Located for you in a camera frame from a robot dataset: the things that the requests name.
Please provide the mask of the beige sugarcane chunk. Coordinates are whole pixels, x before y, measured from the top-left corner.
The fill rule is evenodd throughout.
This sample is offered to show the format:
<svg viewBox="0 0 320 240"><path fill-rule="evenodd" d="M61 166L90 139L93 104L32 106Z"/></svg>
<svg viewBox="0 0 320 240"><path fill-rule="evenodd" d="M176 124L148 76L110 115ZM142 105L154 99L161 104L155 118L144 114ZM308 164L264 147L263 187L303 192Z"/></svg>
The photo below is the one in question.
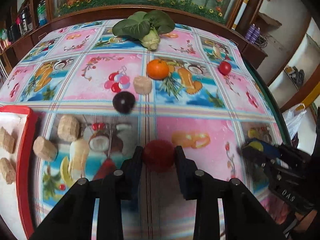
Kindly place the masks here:
<svg viewBox="0 0 320 240"><path fill-rule="evenodd" d="M8 153L14 153L15 138L7 132L4 127L0 129L0 145L1 148L6 150Z"/></svg>
<svg viewBox="0 0 320 240"><path fill-rule="evenodd" d="M59 121L57 135L66 142L77 140L80 131L78 120L72 115L63 115Z"/></svg>

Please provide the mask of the green grape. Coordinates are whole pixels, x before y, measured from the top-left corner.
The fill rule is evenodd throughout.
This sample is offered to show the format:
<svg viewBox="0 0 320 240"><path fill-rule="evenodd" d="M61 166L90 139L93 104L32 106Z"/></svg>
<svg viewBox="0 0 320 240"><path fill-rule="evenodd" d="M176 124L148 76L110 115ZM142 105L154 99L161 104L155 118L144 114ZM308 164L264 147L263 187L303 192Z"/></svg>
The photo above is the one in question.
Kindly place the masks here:
<svg viewBox="0 0 320 240"><path fill-rule="evenodd" d="M252 142L250 142L248 145L249 145L250 147L252 147L252 148L260 151L260 152L263 152L263 151L264 151L264 147L263 147L262 143L259 142L259 141L252 141Z"/></svg>

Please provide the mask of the red rimmed white tray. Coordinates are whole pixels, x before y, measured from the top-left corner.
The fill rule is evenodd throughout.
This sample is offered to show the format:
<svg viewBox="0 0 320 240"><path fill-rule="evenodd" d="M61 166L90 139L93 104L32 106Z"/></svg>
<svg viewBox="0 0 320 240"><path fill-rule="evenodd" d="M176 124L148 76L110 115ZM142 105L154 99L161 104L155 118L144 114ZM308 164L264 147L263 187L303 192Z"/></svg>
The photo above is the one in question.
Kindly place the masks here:
<svg viewBox="0 0 320 240"><path fill-rule="evenodd" d="M28 239L34 232L29 163L37 119L37 114L27 106L1 107L1 127L15 138L14 152L10 154L1 148L1 158L7 158L16 173L12 184L1 176L1 219L16 239Z"/></svg>

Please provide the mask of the beige sugarcane cylinder left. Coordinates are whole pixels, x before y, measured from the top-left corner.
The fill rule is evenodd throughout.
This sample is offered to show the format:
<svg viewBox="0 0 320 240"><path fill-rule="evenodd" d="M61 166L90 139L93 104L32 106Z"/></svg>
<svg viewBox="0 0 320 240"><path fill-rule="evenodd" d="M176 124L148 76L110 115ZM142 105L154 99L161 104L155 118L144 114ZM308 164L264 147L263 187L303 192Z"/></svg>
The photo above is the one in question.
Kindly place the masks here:
<svg viewBox="0 0 320 240"><path fill-rule="evenodd" d="M33 144L33 152L39 158L45 161L54 161L57 157L57 148L49 140L44 137L38 136Z"/></svg>

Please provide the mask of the small red tomato far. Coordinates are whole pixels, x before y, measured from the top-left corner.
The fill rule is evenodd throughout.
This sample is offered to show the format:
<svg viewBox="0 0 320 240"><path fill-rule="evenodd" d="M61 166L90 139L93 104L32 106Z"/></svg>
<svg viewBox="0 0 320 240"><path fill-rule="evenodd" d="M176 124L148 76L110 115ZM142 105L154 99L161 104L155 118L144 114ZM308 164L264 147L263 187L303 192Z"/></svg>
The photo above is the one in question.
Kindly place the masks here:
<svg viewBox="0 0 320 240"><path fill-rule="evenodd" d="M231 72L231 70L232 70L232 65L231 65L229 62L227 62L227 61L222 61L222 62L219 64L218 70L219 70L219 72L220 72L222 75L226 76L226 75L228 75L228 74Z"/></svg>

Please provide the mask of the purple cups stack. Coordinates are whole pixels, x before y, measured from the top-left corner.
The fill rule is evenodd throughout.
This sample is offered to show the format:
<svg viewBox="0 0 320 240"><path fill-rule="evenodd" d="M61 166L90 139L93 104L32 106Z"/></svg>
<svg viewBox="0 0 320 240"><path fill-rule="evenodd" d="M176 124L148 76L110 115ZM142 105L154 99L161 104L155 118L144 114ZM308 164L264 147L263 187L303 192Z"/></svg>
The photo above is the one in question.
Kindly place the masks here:
<svg viewBox="0 0 320 240"><path fill-rule="evenodd" d="M257 27L254 23L251 24L245 34L245 39L249 43L254 44L259 36L260 36L260 28Z"/></svg>

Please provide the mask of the colourful fruit print tablecloth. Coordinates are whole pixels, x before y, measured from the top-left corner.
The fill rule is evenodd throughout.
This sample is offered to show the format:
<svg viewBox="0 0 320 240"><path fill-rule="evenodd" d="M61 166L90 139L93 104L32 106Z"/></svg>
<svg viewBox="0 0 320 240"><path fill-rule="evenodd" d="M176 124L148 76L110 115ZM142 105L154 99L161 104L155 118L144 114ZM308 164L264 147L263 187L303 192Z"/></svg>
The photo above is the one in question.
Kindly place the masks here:
<svg viewBox="0 0 320 240"><path fill-rule="evenodd" d="M188 158L215 178L242 180L271 217L283 222L286 205L239 153L252 137L281 143L282 129L266 86L249 70L235 43L177 24L151 52L139 42L115 37L114 24L94 21L47 33L1 81L1 105L30 107L39 116L38 135L58 149L53 162L30 156L33 225L41 223L71 182L120 168L136 146L154 139L181 145ZM154 59L168 64L163 80L146 73ZM232 65L226 76L218 70L222 61ZM137 76L151 79L150 94L135 92ZM136 98L129 114L113 107L113 97L123 91ZM57 135L63 115L79 122L74 142Z"/></svg>

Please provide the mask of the dark purple plum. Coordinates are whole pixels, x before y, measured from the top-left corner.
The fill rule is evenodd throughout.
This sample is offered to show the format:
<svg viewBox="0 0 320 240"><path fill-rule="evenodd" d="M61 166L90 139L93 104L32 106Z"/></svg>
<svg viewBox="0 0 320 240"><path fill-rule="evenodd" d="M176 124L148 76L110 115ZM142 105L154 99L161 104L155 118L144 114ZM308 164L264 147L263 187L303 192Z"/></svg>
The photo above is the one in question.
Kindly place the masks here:
<svg viewBox="0 0 320 240"><path fill-rule="evenodd" d="M117 93L112 100L114 109L121 114L129 114L135 106L135 96L127 91Z"/></svg>

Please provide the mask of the small orange right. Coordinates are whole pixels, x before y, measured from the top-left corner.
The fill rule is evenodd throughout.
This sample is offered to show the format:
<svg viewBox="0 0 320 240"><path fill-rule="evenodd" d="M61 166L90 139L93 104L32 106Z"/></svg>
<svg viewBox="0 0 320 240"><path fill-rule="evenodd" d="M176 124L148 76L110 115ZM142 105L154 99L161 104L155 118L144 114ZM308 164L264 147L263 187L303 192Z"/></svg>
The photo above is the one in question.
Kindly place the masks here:
<svg viewBox="0 0 320 240"><path fill-rule="evenodd" d="M169 75L169 67L165 61L154 59L147 64L146 73L154 80L163 80Z"/></svg>

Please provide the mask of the small beige sugarcane cube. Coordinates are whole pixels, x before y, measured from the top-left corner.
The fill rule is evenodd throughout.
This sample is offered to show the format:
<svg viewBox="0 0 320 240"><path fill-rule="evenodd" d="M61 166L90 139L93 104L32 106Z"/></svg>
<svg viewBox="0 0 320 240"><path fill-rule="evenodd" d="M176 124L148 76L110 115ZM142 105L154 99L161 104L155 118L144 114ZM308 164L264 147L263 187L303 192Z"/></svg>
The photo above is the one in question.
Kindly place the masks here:
<svg viewBox="0 0 320 240"><path fill-rule="evenodd" d="M152 91L152 81L146 76L137 76L133 80L135 92L140 95L150 94Z"/></svg>

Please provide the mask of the green leafy bok choy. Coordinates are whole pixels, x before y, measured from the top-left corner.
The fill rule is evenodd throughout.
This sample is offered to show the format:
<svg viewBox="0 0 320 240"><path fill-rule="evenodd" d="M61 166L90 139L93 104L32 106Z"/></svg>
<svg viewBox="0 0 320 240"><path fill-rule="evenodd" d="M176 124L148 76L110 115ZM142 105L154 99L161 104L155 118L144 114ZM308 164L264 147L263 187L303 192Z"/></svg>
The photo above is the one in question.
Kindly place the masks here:
<svg viewBox="0 0 320 240"><path fill-rule="evenodd" d="M138 11L127 19L116 23L112 28L115 36L128 36L139 40L141 45L149 51L157 50L160 35L168 34L175 29L175 22L171 17L161 11Z"/></svg>

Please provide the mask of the green plastic bottle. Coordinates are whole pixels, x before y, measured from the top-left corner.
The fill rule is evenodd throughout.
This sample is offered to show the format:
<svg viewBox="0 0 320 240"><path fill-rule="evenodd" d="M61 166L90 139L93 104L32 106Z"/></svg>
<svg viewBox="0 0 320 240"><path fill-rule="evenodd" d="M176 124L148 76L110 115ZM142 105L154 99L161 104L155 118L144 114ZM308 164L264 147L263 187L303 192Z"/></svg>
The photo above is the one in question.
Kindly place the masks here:
<svg viewBox="0 0 320 240"><path fill-rule="evenodd" d="M45 0L40 0L37 6L37 16L39 20L39 26L47 24L47 13L46 13L46 2Z"/></svg>

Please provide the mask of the wooden glass display cabinet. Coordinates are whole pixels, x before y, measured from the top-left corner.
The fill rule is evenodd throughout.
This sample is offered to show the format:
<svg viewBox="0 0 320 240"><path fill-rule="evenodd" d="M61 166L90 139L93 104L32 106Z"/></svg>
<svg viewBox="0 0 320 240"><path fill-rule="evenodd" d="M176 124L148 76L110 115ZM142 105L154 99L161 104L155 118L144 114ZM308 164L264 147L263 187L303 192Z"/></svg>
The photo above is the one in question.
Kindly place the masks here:
<svg viewBox="0 0 320 240"><path fill-rule="evenodd" d="M244 35L263 0L45 0L47 24L39 26L40 0L23 0L31 31L4 51L14 67L51 30L95 20L126 18L137 11L162 10L174 22L206 30L233 41L243 58L258 68L266 53ZM17 0L1 0L1 28L9 29L18 16Z"/></svg>

